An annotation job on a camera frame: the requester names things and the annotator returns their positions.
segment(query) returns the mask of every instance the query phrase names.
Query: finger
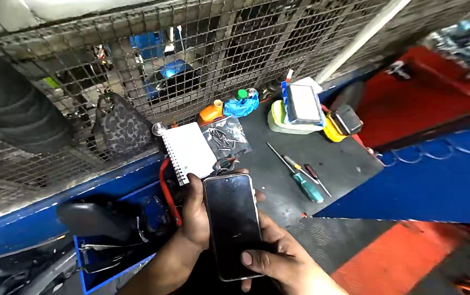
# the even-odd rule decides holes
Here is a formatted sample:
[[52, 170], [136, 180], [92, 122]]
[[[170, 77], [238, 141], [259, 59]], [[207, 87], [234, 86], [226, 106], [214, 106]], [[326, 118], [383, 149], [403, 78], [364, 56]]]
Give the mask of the finger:
[[243, 280], [240, 288], [244, 293], [249, 292], [251, 289], [251, 279]]
[[190, 208], [191, 210], [198, 210], [202, 205], [202, 198], [204, 195], [202, 181], [192, 173], [188, 173], [187, 177], [189, 179], [190, 191], [184, 206], [186, 208]]
[[255, 190], [255, 198], [257, 202], [264, 202], [266, 200], [266, 195], [262, 191]]
[[286, 237], [287, 231], [277, 225], [270, 216], [258, 211], [259, 225], [261, 226], [262, 240], [266, 243], [275, 243]]
[[235, 170], [233, 170], [233, 172], [250, 174], [250, 171], [246, 168], [235, 169]]
[[242, 264], [254, 272], [287, 282], [294, 275], [295, 262], [279, 255], [260, 250], [246, 250], [241, 253]]

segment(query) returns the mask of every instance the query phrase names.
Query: orange panel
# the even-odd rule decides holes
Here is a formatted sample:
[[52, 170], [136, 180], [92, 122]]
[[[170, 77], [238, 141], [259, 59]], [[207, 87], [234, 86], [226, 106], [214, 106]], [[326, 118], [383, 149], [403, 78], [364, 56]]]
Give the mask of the orange panel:
[[331, 277], [351, 295], [406, 294], [463, 238], [452, 224], [399, 222]]

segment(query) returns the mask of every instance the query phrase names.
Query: blue metal frame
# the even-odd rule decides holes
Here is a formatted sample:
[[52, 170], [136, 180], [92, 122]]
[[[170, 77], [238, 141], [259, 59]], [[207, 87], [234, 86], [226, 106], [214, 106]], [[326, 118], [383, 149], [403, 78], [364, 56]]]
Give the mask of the blue metal frame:
[[[127, 194], [126, 196], [119, 198], [117, 202], [128, 202], [130, 204], [140, 205], [143, 207], [144, 212], [147, 217], [148, 224], [153, 228], [157, 229], [159, 226], [164, 226], [162, 219], [166, 213], [166, 206], [160, 201], [162, 198], [162, 191], [159, 185], [159, 181], [154, 182], [152, 184], [146, 185], [132, 193]], [[75, 245], [75, 253], [77, 255], [77, 264], [79, 268], [84, 265], [84, 259], [81, 258], [81, 252], [79, 251], [79, 247], [83, 243], [88, 244], [100, 244], [99, 237], [78, 237], [74, 236], [74, 245]], [[89, 263], [98, 262], [98, 257], [90, 255], [91, 253], [87, 253], [86, 258], [88, 259]], [[115, 275], [106, 277], [103, 275], [102, 272], [98, 273], [87, 273], [83, 270], [80, 271], [80, 278], [82, 283], [82, 292], [84, 294], [89, 294], [94, 292], [95, 290], [99, 289], [103, 285], [109, 283], [110, 281], [118, 278], [122, 274], [130, 271], [132, 268], [139, 266], [142, 263], [145, 263], [151, 258], [153, 258], [155, 254], [146, 252], [146, 250], [142, 250], [142, 252], [138, 253], [139, 260], [132, 264], [132, 265], [117, 265], [116, 267], [108, 270], [108, 272], [114, 273]]]
[[0, 255], [32, 247], [67, 232], [56, 215], [58, 204], [90, 195], [118, 199], [158, 181], [158, 170], [163, 159], [164, 156], [157, 152], [0, 217]]

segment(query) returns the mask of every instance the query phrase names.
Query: smartphone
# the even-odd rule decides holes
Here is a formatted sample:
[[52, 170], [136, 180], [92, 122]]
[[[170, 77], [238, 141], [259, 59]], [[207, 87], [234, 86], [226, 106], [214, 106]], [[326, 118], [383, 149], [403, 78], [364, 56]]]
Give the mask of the smartphone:
[[234, 281], [262, 276], [240, 261], [242, 251], [263, 247], [251, 177], [245, 173], [215, 176], [206, 178], [203, 185], [219, 278]]

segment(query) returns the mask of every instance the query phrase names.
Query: yellow container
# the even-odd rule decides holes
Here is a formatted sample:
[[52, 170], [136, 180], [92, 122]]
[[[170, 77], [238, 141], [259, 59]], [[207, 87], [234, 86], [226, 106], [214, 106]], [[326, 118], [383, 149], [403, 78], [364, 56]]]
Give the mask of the yellow container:
[[290, 134], [310, 134], [313, 131], [321, 131], [324, 127], [310, 124], [284, 124], [286, 110], [284, 101], [278, 100], [271, 105], [268, 113], [268, 126], [272, 131]]
[[343, 141], [343, 139], [346, 138], [346, 135], [342, 135], [342, 134], [339, 133], [339, 131], [337, 130], [337, 127], [334, 125], [333, 120], [331, 119], [330, 115], [331, 115], [330, 113], [328, 113], [326, 115], [327, 125], [324, 128], [324, 134], [326, 134], [328, 139], [330, 139], [333, 142], [341, 142], [341, 141]]
[[222, 117], [222, 100], [215, 99], [213, 104], [208, 105], [200, 111], [199, 116], [206, 123], [212, 122], [218, 117]]

